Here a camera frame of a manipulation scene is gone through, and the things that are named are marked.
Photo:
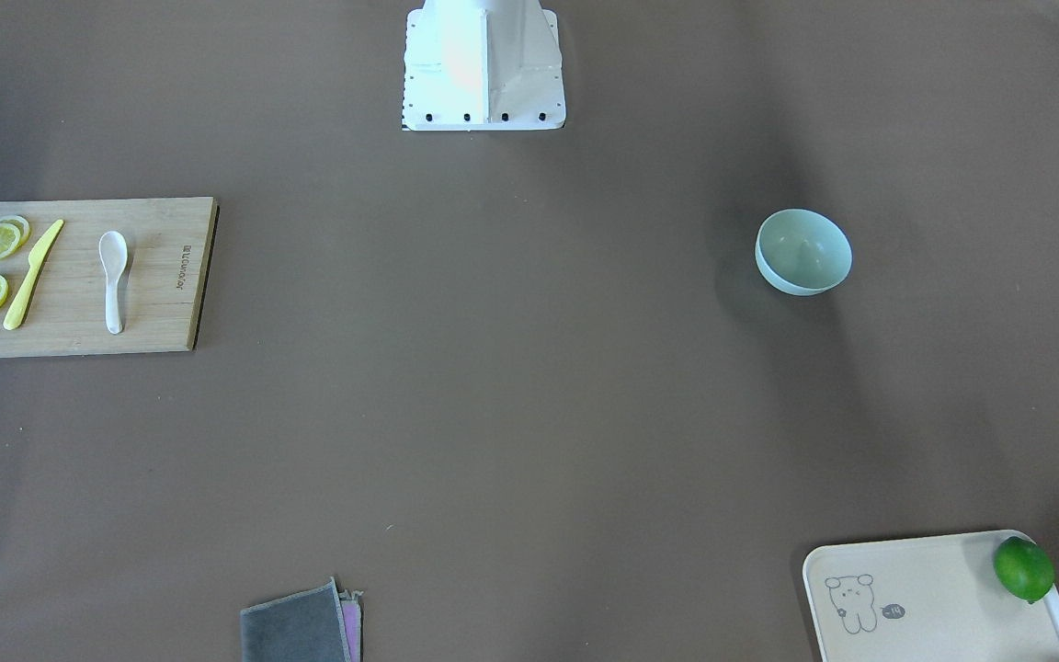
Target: yellow knife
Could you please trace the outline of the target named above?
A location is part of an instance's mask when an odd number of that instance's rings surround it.
[[[35,241],[35,247],[31,252],[26,253],[26,264],[31,268],[26,269],[26,278],[22,280],[22,285],[18,286],[16,298],[7,309],[7,318],[3,320],[5,330],[15,330],[22,323],[22,318],[26,316],[26,304],[31,302],[31,292],[35,289],[35,278],[38,278],[38,269],[43,267],[43,258],[47,257],[48,248],[52,247],[55,235],[59,234],[62,227],[62,218],[53,222],[51,227],[48,227],[47,232],[43,232],[42,237]]]

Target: gray tabletop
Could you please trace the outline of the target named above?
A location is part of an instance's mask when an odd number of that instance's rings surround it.
[[[0,359],[0,659],[328,574],[370,662],[811,659],[811,549],[998,527],[1059,587],[1059,0],[556,0],[504,135],[399,131],[417,5],[0,1],[0,200],[219,198],[197,351]]]

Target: ceramic spoon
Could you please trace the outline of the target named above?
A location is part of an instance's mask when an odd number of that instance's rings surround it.
[[[109,230],[101,236],[101,265],[105,268],[105,326],[109,334],[121,334],[122,312],[116,306],[116,283],[129,264],[129,247],[121,232]]]

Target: wooden cutting board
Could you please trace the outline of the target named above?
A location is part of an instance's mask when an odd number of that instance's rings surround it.
[[[31,237],[0,261],[11,286],[0,307],[0,357],[187,352],[199,323],[218,204],[214,198],[0,202],[0,218],[31,222]],[[26,273],[26,253],[56,219],[64,230],[48,252],[21,326],[3,318]],[[105,271],[97,244],[109,230],[129,244],[118,288],[123,332],[105,327]]]

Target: folded towel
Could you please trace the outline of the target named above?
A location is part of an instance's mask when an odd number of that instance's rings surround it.
[[[241,610],[244,662],[360,662],[360,595],[339,594],[330,578],[323,587]],[[342,600],[353,612],[348,630]]]

